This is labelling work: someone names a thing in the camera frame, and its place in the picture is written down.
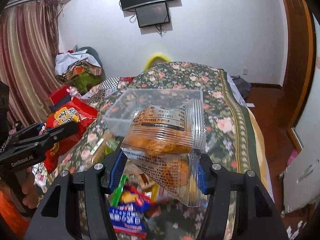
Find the finger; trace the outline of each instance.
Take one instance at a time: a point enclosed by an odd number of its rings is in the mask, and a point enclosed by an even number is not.
[[[32,172],[27,173],[27,178],[23,183],[23,185],[21,186],[21,189],[24,195],[27,195],[29,193],[29,190],[33,187],[34,182],[35,182],[35,176],[33,175],[33,173]]]
[[[35,187],[30,191],[28,195],[22,200],[23,204],[25,206],[28,206],[28,208],[33,209],[36,208],[39,203],[39,197],[36,193]]]

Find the nutrition facts label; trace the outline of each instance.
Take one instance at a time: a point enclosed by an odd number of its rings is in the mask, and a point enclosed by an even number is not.
[[[183,104],[173,111],[158,106],[148,106],[135,117],[131,126],[164,126],[185,131],[187,112],[187,104]]]
[[[123,150],[123,152],[129,160],[171,195],[179,196],[181,184],[179,167],[182,161],[180,155],[159,153],[159,156],[152,156],[134,150]]]

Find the reddish brown floor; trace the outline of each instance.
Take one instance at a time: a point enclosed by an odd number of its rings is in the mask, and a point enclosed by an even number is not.
[[[252,88],[247,103],[254,103],[255,108],[250,108],[262,131],[266,149],[266,158],[269,166],[270,177],[275,204],[281,213],[283,205],[283,186],[279,174],[286,168],[287,161],[293,151],[293,144],[286,133],[286,126],[292,116],[290,109],[279,89]],[[297,228],[300,220],[307,221],[308,212],[304,208],[292,212],[283,218],[286,228],[291,226],[292,232]]]

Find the packaged cookie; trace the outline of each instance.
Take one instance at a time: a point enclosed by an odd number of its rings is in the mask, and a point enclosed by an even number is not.
[[[187,206],[199,206],[199,157],[206,132],[202,101],[175,110],[148,106],[132,121],[121,148],[128,159]]]

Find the floral blanket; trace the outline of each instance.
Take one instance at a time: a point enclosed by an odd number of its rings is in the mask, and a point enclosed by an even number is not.
[[[194,63],[161,63],[141,73],[128,87],[201,89],[207,126],[206,153],[213,162],[221,163],[230,171],[244,173],[250,169],[260,175],[255,136],[248,110],[234,99],[225,71]],[[90,152],[103,134],[105,136],[107,130],[103,115],[123,91],[114,93],[104,101],[95,102],[94,107],[100,110],[97,120],[88,127],[82,139],[70,150],[55,172],[48,177],[47,187],[64,169],[73,173],[84,171],[89,167],[87,160],[90,158]],[[117,145],[117,140],[112,134],[108,135],[108,144],[114,147]],[[225,239],[230,239],[232,235],[235,199],[235,194],[231,194]],[[85,217],[84,203],[80,203],[80,207]],[[178,201],[157,205],[145,214],[147,239],[196,239],[206,207],[206,196],[203,196],[202,205],[198,208],[186,207]],[[85,226],[85,219],[82,219],[81,223]],[[135,236],[121,233],[117,236],[119,239],[137,239]]]

